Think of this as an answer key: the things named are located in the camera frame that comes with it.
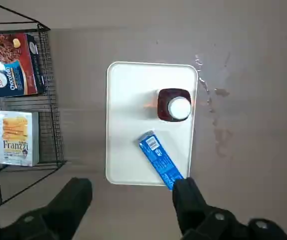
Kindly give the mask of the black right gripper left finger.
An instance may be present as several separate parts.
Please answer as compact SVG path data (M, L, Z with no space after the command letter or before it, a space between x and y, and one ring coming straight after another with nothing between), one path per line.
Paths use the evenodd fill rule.
M91 181L73 177L49 204L0 227L0 240L71 240L92 199Z

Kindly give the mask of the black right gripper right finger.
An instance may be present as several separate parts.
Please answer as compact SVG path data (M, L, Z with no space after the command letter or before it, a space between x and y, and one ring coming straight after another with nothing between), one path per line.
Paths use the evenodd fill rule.
M175 181L172 201L182 240L287 240L271 220L253 218L242 224L230 211L208 205L191 177Z

